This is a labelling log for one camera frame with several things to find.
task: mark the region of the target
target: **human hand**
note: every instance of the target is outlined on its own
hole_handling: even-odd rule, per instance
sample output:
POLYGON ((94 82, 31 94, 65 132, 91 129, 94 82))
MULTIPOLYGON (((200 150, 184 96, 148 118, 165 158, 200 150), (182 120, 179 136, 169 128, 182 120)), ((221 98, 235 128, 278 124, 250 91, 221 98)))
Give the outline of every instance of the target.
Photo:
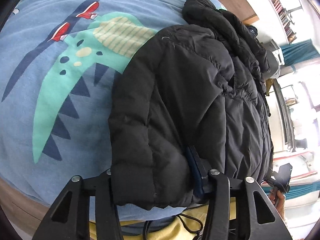
POLYGON ((278 211, 280 217, 284 220, 284 201, 285 201, 285 195, 283 195, 280 190, 277 192, 273 192, 273 189, 270 190, 270 194, 268 195, 269 199, 273 203, 273 205, 276 203, 275 199, 276 196, 279 198, 278 205, 276 206, 276 210, 278 211))

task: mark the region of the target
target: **striped pattern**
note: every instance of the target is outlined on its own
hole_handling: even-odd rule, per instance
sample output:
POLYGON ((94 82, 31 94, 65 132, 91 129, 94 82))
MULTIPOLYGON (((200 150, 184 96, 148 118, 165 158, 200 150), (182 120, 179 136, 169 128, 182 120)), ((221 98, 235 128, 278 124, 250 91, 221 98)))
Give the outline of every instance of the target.
POLYGON ((127 17, 116 17, 102 22, 93 31, 96 39, 113 52, 128 58, 146 43, 154 32, 152 29, 137 26, 127 17))

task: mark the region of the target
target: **red sneaker print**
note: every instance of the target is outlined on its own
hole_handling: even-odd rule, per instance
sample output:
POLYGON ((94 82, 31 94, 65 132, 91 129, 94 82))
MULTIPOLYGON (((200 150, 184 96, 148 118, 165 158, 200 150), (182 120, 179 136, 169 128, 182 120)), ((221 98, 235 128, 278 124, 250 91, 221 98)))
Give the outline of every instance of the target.
POLYGON ((93 13, 97 8, 99 7, 98 2, 94 2, 88 6, 87 9, 84 10, 84 12, 79 13, 76 17, 82 17, 87 20, 91 19, 93 20, 95 17, 97 17, 96 13, 93 13))
POLYGON ((56 32, 54 33, 54 35, 52 36, 52 38, 50 40, 63 41, 64 38, 67 36, 67 35, 65 35, 65 33, 67 32, 69 27, 70 27, 70 23, 64 23, 63 25, 61 25, 58 28, 58 30, 56 30, 56 32))

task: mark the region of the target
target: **cartoon dinosaur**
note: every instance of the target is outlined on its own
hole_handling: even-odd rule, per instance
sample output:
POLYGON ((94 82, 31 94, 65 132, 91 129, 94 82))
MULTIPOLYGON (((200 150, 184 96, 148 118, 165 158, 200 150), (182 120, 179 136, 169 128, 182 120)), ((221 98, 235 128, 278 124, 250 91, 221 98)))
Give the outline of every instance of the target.
POLYGON ((65 37, 68 33, 70 33, 70 31, 73 29, 73 27, 81 18, 88 19, 88 16, 94 17, 96 15, 93 13, 93 11, 97 9, 97 7, 99 6, 99 3, 98 3, 99 1, 100 0, 85 0, 61 24, 57 25, 50 32, 48 37, 45 38, 44 41, 42 41, 38 46, 36 46, 33 50, 29 51, 23 57, 23 59, 20 61, 18 66, 13 71, 7 83, 7 86, 5 87, 2 100, 1 100, 2 102, 10 94, 13 87, 18 82, 19 78, 23 75, 25 70, 35 60, 35 58, 38 57, 42 52, 44 52, 52 44, 54 44, 55 41, 58 41, 56 38, 60 38, 59 33, 61 32, 64 33, 64 36, 61 37, 61 39, 63 39, 63 37, 65 37))
POLYGON ((49 40, 65 42, 68 47, 58 56, 41 85, 33 123, 34 163, 39 161, 41 153, 62 160, 52 134, 70 139, 59 114, 79 118, 69 94, 90 97, 83 73, 95 65, 94 85, 109 67, 123 73, 135 52, 157 32, 144 27, 136 17, 127 13, 98 16, 93 12, 98 6, 95 1, 76 15, 93 20, 87 30, 75 37, 66 35, 70 25, 66 21, 49 40))

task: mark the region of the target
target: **black jacket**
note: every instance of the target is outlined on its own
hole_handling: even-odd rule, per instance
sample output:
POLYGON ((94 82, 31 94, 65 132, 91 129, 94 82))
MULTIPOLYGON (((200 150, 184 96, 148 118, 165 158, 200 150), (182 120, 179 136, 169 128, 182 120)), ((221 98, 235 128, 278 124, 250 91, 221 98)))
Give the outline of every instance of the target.
POLYGON ((265 49, 209 0, 187 0, 182 13, 192 25, 159 31, 116 84, 109 126, 118 205, 189 206, 187 145, 233 178, 261 182, 272 161, 265 49))

